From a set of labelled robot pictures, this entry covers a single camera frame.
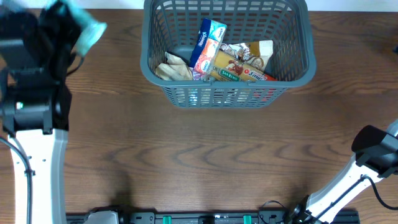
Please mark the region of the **beige snack bag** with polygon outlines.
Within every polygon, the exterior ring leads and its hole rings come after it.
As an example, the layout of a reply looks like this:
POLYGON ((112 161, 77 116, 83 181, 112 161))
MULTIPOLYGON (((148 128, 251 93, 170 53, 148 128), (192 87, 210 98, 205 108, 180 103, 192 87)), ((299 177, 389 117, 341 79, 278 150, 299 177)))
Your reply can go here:
POLYGON ((247 54, 248 48, 245 44, 221 44, 220 50, 236 59, 242 61, 249 60, 247 54))
POLYGON ((193 73, 190 67, 180 57, 165 53, 166 63, 161 63, 155 74, 165 81, 193 80, 193 73))

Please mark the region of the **San Remo pasta packet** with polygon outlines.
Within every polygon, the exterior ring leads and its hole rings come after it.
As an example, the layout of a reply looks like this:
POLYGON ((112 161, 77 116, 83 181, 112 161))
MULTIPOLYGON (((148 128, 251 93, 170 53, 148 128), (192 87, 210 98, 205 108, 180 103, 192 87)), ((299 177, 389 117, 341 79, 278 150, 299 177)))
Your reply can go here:
POLYGON ((224 82, 276 81, 275 78, 222 51, 219 51, 215 58, 210 76, 224 82))

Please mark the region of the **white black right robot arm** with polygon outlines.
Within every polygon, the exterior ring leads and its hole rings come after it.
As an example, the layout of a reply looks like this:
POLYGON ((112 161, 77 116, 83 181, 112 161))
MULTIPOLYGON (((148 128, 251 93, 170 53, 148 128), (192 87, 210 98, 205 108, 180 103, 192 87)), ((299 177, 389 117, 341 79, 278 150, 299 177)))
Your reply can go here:
POLYGON ((338 212, 371 186, 380 204, 376 183, 397 174, 397 121, 383 131, 371 125, 356 135, 349 162, 319 191, 305 197, 289 215, 291 223, 332 223, 338 212))

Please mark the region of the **teal tissue pocket pack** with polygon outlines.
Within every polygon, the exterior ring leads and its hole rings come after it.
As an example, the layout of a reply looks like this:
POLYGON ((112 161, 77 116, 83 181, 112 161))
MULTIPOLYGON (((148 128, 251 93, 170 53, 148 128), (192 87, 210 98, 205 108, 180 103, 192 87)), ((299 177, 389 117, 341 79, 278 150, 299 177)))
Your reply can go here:
POLYGON ((49 0, 45 9, 50 9, 56 3, 62 3, 63 6, 58 10, 57 14, 61 15, 66 10, 72 16, 72 20, 81 28, 81 33, 75 44, 75 50, 78 55, 85 57, 92 46, 99 41, 104 34, 107 23, 97 21, 86 9, 81 8, 71 0, 49 0))

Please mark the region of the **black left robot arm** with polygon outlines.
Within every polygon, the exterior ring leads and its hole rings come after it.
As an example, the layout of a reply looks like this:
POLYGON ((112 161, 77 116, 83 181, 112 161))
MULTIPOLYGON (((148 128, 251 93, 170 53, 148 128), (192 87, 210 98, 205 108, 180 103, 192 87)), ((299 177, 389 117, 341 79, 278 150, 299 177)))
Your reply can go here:
POLYGON ((39 15, 1 4, 1 120, 11 150, 16 223, 68 223, 64 161, 75 73, 107 25, 72 1, 39 15))

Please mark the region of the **Kleenex tissue multipack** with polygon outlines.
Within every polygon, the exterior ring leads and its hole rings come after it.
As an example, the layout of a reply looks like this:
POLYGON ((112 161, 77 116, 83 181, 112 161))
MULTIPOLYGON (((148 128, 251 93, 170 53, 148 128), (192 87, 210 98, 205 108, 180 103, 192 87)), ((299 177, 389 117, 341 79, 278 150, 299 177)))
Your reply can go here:
POLYGON ((189 67, 192 69, 193 80, 203 80, 210 74, 227 27, 226 24, 207 18, 202 21, 197 42, 190 57, 189 67))

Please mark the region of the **beige brown snack pouch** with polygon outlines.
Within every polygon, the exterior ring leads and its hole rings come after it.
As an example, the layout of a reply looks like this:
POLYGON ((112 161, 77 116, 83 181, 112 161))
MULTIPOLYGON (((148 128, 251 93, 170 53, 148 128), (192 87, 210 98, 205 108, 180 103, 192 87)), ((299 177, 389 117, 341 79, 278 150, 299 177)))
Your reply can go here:
POLYGON ((265 71, 269 59, 273 55, 274 43, 272 40, 242 43, 243 61, 250 66, 265 71))

